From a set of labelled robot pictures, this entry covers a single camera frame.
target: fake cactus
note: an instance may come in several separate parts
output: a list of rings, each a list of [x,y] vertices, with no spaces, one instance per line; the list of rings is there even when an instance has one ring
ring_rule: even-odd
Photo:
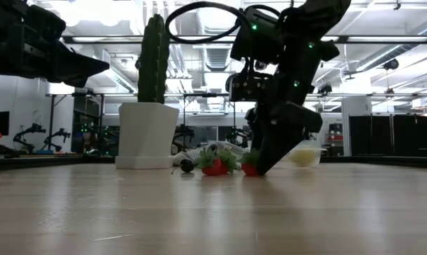
[[[166,71],[169,58],[169,36],[164,31],[164,19],[155,14],[144,30],[137,82],[139,102],[164,103]]]

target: cable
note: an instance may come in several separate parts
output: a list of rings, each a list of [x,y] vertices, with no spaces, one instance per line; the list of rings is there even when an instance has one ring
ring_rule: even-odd
[[[271,13],[275,14],[278,17],[280,17],[280,15],[281,15],[281,13],[279,11],[277,11],[274,8],[271,8],[269,6],[265,6],[263,4],[255,4],[252,6],[248,6],[248,7],[246,7],[245,10],[248,10],[251,7],[255,8],[255,9],[263,9],[266,11],[270,11]],[[223,11],[227,11],[231,14],[234,14],[238,19],[237,21],[241,21],[241,23],[236,22],[235,25],[233,27],[231,27],[229,30],[227,30],[223,33],[220,33],[219,35],[213,35],[213,36],[210,36],[210,37],[204,38],[204,39],[187,40],[187,39],[183,39],[183,38],[180,38],[178,36],[175,36],[171,32],[171,30],[169,29],[169,25],[171,24],[171,22],[174,19],[176,19],[178,16],[180,16],[186,12],[196,10],[198,8],[199,9],[201,9],[201,8],[217,8],[217,9],[221,9]],[[178,43],[194,45],[194,44],[211,43],[215,40],[218,40],[220,38],[228,36],[232,32],[234,32],[236,29],[238,29],[242,24],[244,24],[246,26],[246,28],[248,28],[249,32],[251,33],[251,22],[249,21],[249,19],[246,17],[246,15],[244,14],[244,12],[242,10],[238,10],[238,9],[233,8],[231,6],[227,6],[225,4],[219,4],[219,3],[215,3],[215,2],[209,2],[209,1],[199,1],[199,2],[195,2],[195,3],[191,3],[191,4],[187,4],[185,6],[182,6],[182,7],[178,8],[177,10],[175,10],[173,13],[171,13],[166,19],[166,23],[164,24],[164,29],[166,31],[166,34],[172,40],[174,40]],[[248,75],[250,77],[252,77],[254,75],[254,58],[253,57],[250,57],[249,59],[245,58],[245,61],[249,66]]]
[[[178,36],[175,36],[171,32],[171,30],[169,29],[169,25],[171,24],[171,22],[174,19],[176,19],[177,17],[179,17],[180,15],[182,15],[186,12],[192,11],[192,10],[196,10],[198,8],[199,9],[201,9],[201,8],[217,8],[217,9],[221,9],[223,11],[227,11],[231,14],[234,14],[241,21],[241,23],[243,23],[249,30],[251,30],[251,22],[249,22],[248,18],[241,11],[235,9],[234,7],[227,6],[225,4],[209,2],[209,1],[199,1],[199,2],[194,2],[191,4],[187,4],[185,6],[182,6],[178,9],[176,9],[173,13],[171,13],[166,19],[166,24],[164,24],[164,29],[166,30],[166,34],[172,40],[174,40],[178,43],[189,44],[189,45],[203,44],[203,43],[211,43],[214,40],[218,40],[220,38],[223,38],[224,36],[228,36],[232,32],[234,32],[237,28],[239,28],[241,25],[240,23],[235,23],[235,25],[233,27],[231,27],[228,31],[220,33],[219,35],[213,35],[213,36],[210,36],[210,37],[204,38],[204,39],[186,40],[186,39],[180,38]]]

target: table surface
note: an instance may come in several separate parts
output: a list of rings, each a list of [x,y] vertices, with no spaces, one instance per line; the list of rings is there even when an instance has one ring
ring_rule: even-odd
[[[0,254],[427,254],[427,170],[0,171]]]

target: white pot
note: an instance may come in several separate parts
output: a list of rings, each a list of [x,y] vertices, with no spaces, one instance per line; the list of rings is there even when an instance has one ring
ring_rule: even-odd
[[[119,107],[118,169],[172,167],[171,145],[178,109],[160,103],[123,103]]]

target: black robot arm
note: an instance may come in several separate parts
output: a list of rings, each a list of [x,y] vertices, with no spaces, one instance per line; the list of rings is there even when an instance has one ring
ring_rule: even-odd
[[[27,0],[0,0],[0,74],[46,78],[84,87],[109,64],[77,54],[59,41],[65,22]]]
[[[322,119],[302,105],[312,91],[312,80],[321,62],[339,55],[333,41],[322,37],[343,17],[351,0],[307,0],[300,7],[282,12],[254,5],[236,10],[210,2],[187,4],[166,20],[166,33],[179,43],[209,43],[239,28],[230,57],[245,60],[244,68],[228,78],[230,101],[253,101],[256,107],[247,114],[254,137],[252,147],[259,150],[257,171],[264,175],[303,139],[303,130],[319,132]],[[216,7],[237,16],[227,32],[202,40],[184,40],[171,34],[172,20],[193,9]],[[277,64],[274,75],[254,70]]]
[[[33,144],[27,143],[26,141],[22,140],[23,136],[28,133],[35,133],[35,132],[41,132],[46,133],[46,130],[42,128],[41,125],[38,125],[36,123],[32,124],[32,127],[27,128],[24,131],[19,132],[13,137],[14,142],[18,142],[28,148],[29,153],[33,153],[33,150],[35,146]]]
[[[62,146],[59,146],[50,142],[50,139],[56,136],[64,137],[64,143],[65,143],[66,139],[70,138],[70,133],[66,132],[64,128],[59,129],[59,131],[57,131],[56,133],[50,135],[49,137],[46,137],[44,141],[45,145],[43,145],[42,149],[44,149],[47,145],[49,145],[50,147],[53,146],[54,148],[56,148],[56,152],[60,152],[60,150],[62,149]]]

